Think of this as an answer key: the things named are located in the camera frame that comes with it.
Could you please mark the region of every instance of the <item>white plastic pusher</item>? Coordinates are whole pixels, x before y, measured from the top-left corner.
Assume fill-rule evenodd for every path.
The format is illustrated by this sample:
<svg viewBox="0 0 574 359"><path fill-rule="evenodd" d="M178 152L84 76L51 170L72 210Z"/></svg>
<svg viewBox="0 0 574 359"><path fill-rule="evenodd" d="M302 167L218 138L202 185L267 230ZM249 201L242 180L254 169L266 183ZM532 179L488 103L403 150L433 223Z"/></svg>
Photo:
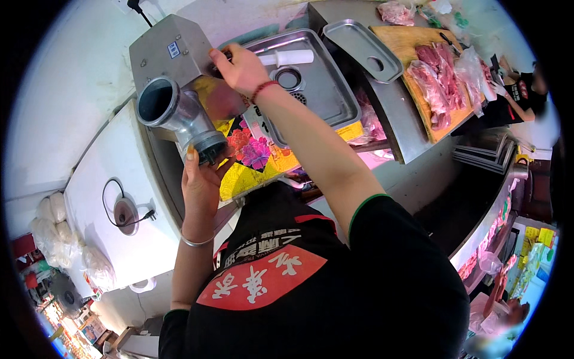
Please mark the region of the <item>white plastic pusher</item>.
<svg viewBox="0 0 574 359"><path fill-rule="evenodd" d="M275 51L272 55L259 56L261 63L267 65L309 64L313 62L313 50Z"/></svg>

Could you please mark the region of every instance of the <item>wooden cutting board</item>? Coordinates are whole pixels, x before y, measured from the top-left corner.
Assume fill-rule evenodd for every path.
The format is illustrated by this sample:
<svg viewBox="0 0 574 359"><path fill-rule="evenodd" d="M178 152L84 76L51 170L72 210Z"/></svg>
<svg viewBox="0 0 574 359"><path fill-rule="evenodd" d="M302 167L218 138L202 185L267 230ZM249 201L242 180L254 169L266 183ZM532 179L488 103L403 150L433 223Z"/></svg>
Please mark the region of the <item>wooden cutting board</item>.
<svg viewBox="0 0 574 359"><path fill-rule="evenodd" d="M422 91L416 81L407 73L406 69L409 68L411 61L418 60L417 54L414 50L416 46L432 46L432 43L445 43L443 38L439 35L440 32L444 33L460 51L462 51L462 47L460 47L460 44L456 41L455 36L448 30L417 28L414 26L371 26L370 29L378 38L381 39L381 41L383 41L383 43L385 43L385 45L387 45L389 49L391 49L391 51L393 51L395 55L397 55L399 59L401 59L405 66L405 72L401 76L402 80L405 83L406 88L409 90L410 95L413 97L413 100L417 105L418 112L421 114L422 121L425 124L426 133L429 136L429 141L433 144L439 142L472 112L472 106L466 87L462 85L460 88L463 90L464 96L466 97L467 108L465 110L451 111L450 126L444 130L433 131L431 129L431 107L428 102L425 101ZM457 56L453 55L453 58L456 62Z"/></svg>

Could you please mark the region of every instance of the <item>white glove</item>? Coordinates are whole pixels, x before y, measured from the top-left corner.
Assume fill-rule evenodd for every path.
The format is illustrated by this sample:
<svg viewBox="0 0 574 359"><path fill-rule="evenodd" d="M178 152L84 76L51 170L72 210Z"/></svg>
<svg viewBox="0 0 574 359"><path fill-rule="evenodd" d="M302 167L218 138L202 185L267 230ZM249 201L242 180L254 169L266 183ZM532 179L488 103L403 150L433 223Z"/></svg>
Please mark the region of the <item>white glove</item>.
<svg viewBox="0 0 574 359"><path fill-rule="evenodd" d="M506 92L506 89L504 88L504 86L491 81L490 82L490 88L494 91L494 93L502 96L502 97L506 97L506 95L508 94L508 92Z"/></svg>

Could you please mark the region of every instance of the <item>red logo on apron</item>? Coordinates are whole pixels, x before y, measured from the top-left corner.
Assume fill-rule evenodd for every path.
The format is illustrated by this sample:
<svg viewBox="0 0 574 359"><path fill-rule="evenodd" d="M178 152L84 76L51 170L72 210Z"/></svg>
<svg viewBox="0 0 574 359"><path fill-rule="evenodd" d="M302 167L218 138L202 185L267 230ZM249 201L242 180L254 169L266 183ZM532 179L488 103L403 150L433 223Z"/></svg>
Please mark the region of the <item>red logo on apron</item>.
<svg viewBox="0 0 574 359"><path fill-rule="evenodd" d="M518 88L520 88L520 94L522 95L522 98L528 100L528 90L524 81L520 80L518 82Z"/></svg>
<svg viewBox="0 0 574 359"><path fill-rule="evenodd" d="M197 303L250 310L268 306L303 283L327 260L294 245L223 271L203 289Z"/></svg>

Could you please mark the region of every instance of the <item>meat grinder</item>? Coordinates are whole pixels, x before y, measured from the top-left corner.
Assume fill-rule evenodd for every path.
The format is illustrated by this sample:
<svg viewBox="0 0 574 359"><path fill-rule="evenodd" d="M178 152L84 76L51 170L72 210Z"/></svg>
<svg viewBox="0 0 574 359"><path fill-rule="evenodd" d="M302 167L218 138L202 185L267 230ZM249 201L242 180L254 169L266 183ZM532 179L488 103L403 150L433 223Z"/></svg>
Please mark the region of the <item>meat grinder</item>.
<svg viewBox="0 0 574 359"><path fill-rule="evenodd" d="M216 126L247 109L241 95L214 77L209 40L195 22L168 15L130 46L138 120L155 136L192 145L200 163L214 164L227 148Z"/></svg>

